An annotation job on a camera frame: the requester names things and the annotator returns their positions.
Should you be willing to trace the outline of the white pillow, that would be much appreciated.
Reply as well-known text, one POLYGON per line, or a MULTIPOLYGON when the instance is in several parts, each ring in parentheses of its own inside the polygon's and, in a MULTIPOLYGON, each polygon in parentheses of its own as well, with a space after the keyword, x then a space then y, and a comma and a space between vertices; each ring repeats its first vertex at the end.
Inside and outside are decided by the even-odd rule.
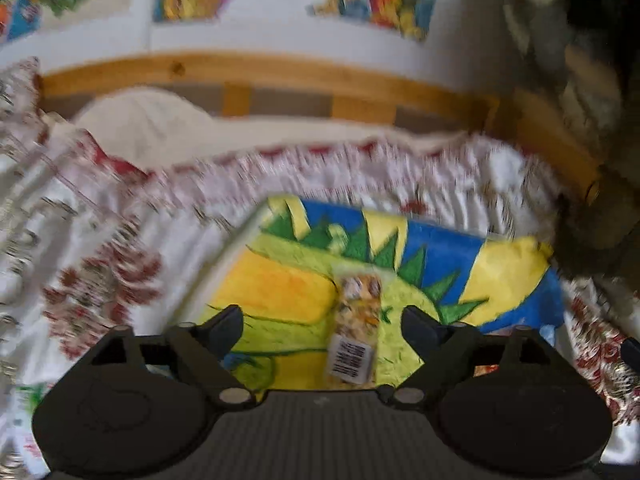
POLYGON ((384 139, 434 153, 468 136, 430 117, 419 132, 330 118, 247 116, 222 118, 174 92, 136 87, 112 92, 85 105, 70 122, 88 131, 112 157, 140 169, 169 167, 235 152, 289 145, 326 146, 384 139))

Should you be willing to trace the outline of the wooden bed frame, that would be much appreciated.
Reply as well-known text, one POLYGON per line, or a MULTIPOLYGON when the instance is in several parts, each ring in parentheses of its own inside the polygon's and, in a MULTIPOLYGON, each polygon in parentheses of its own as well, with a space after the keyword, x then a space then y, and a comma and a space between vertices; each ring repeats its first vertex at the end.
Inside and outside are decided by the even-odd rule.
POLYGON ((543 158, 576 195, 592 202, 600 186, 600 160, 565 128, 542 96, 516 90, 507 96, 452 91, 353 65, 298 55, 230 50, 170 51, 90 62, 46 73, 46 99, 100 96, 134 86, 207 84, 221 88, 221 114, 250 112, 258 89, 319 93, 338 120, 389 125, 401 108, 434 114, 471 131, 483 130, 543 158))

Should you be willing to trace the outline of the olive brown hanging garment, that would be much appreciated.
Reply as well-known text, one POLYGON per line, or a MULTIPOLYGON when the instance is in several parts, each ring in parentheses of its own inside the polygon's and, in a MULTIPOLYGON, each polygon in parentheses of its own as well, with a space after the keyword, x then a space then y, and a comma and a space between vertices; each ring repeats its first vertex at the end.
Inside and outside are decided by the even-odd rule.
POLYGON ((639 145, 614 148, 580 203, 559 199, 554 255, 571 278, 604 275, 639 288, 639 145))

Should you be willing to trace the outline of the red-haired girl drawing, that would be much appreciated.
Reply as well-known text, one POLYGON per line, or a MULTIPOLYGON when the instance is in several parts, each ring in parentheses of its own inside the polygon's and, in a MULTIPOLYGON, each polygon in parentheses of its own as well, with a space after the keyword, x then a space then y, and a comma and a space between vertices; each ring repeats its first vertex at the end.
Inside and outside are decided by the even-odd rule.
POLYGON ((1 0, 0 11, 2 44, 29 35, 40 26, 39 0, 1 0))

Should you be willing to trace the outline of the nut bar clear packet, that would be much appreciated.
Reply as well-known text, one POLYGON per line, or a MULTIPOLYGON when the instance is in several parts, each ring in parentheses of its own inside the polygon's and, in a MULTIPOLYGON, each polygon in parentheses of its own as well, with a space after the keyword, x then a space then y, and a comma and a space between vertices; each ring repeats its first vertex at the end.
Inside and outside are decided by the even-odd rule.
POLYGON ((382 275, 371 269, 340 272, 328 344, 326 381, 332 389, 374 386, 382 275))

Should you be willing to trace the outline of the floral satin bedspread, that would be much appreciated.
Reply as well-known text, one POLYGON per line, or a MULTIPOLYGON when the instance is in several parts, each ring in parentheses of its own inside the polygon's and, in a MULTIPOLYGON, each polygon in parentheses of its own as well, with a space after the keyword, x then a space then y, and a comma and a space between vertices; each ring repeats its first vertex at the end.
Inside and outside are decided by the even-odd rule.
POLYGON ((40 110, 33 58, 1 73, 1 474, 6 479, 634 479, 639 375, 608 314, 619 281, 572 280, 550 243, 565 185, 471 131, 434 153, 389 140, 289 145, 140 169, 40 110), (201 325, 209 266, 272 196, 400 214, 550 247, 563 322, 484 333, 474 400, 269 389, 217 405, 167 331, 201 325))

